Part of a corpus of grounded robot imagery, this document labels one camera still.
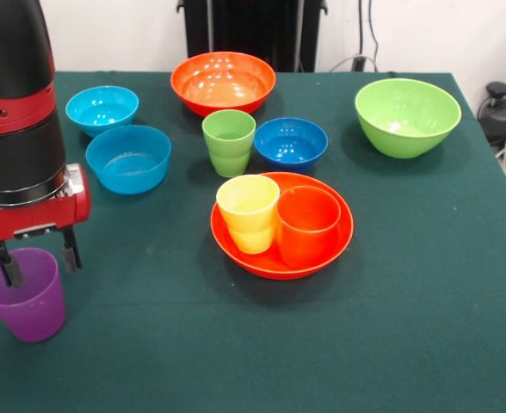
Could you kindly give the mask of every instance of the metal pole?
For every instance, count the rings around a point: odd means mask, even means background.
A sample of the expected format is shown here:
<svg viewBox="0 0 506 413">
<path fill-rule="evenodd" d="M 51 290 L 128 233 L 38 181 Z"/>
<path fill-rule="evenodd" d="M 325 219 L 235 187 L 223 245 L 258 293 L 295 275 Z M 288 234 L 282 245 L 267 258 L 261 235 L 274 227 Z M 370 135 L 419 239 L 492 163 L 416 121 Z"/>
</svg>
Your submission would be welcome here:
<svg viewBox="0 0 506 413">
<path fill-rule="evenodd" d="M 207 36 L 209 39 L 209 52 L 212 52 L 214 49 L 213 0 L 207 0 Z"/>
<path fill-rule="evenodd" d="M 297 0 L 297 27 L 295 28 L 295 54 L 293 56 L 293 70 L 299 71 L 301 56 L 301 37 L 303 35 L 303 14 L 305 13 L 305 0 Z"/>
</svg>

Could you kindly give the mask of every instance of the white wall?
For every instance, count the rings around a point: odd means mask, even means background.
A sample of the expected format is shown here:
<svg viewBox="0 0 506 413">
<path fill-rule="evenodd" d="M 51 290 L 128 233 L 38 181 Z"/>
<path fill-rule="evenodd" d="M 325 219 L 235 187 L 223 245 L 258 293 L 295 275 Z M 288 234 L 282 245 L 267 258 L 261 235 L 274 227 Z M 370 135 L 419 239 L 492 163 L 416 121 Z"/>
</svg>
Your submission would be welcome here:
<svg viewBox="0 0 506 413">
<path fill-rule="evenodd" d="M 328 0 L 318 71 L 358 52 L 358 3 Z M 364 0 L 367 20 L 367 0 Z M 373 0 L 380 71 L 450 71 L 476 108 L 492 80 L 506 82 L 506 0 Z M 364 53 L 373 52 L 367 22 Z M 350 70 L 350 62 L 341 70 Z"/>
<path fill-rule="evenodd" d="M 40 0 L 59 71 L 172 71 L 188 55 L 176 0 Z"/>
<path fill-rule="evenodd" d="M 176 0 L 41 3 L 58 70 L 172 71 L 187 56 Z M 328 4 L 329 15 L 321 15 L 318 71 L 358 48 L 357 1 Z M 381 71 L 451 71 L 472 108 L 487 82 L 506 82 L 506 0 L 373 0 L 373 24 Z M 370 53 L 367 24 L 364 39 Z"/>
</svg>

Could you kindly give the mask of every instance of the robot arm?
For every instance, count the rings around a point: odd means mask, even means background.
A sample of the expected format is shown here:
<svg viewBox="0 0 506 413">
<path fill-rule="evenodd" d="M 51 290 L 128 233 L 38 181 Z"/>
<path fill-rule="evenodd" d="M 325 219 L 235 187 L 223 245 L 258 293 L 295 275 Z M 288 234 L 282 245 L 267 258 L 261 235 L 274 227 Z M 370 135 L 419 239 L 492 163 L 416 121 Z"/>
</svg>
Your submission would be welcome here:
<svg viewBox="0 0 506 413">
<path fill-rule="evenodd" d="M 73 225 L 89 217 L 86 176 L 65 163 L 50 41 L 39 0 L 0 0 L 0 265 L 23 283 L 5 241 L 61 231 L 68 270 L 81 268 Z"/>
</svg>

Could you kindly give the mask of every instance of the purple cup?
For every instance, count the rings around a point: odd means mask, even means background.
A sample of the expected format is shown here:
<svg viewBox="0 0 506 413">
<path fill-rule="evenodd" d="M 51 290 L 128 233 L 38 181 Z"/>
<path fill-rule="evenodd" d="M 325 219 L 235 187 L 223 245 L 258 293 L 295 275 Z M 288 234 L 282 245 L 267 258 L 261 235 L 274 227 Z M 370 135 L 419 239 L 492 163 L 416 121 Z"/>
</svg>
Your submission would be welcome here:
<svg viewBox="0 0 506 413">
<path fill-rule="evenodd" d="M 7 287 L 0 268 L 0 319 L 24 342 L 40 342 L 64 325 L 65 302 L 56 258 L 38 248 L 11 251 L 23 284 Z"/>
</svg>

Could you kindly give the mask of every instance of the yellow cup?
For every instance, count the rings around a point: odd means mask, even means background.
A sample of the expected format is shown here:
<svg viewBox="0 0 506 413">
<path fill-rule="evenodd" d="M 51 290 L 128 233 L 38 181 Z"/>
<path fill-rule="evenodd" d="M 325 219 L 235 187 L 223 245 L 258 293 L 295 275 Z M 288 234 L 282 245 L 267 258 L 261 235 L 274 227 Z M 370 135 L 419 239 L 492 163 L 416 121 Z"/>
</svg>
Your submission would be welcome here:
<svg viewBox="0 0 506 413">
<path fill-rule="evenodd" d="M 217 204 L 240 251 L 260 254 L 270 248 L 279 196 L 278 184 L 262 175 L 237 176 L 220 186 Z"/>
</svg>

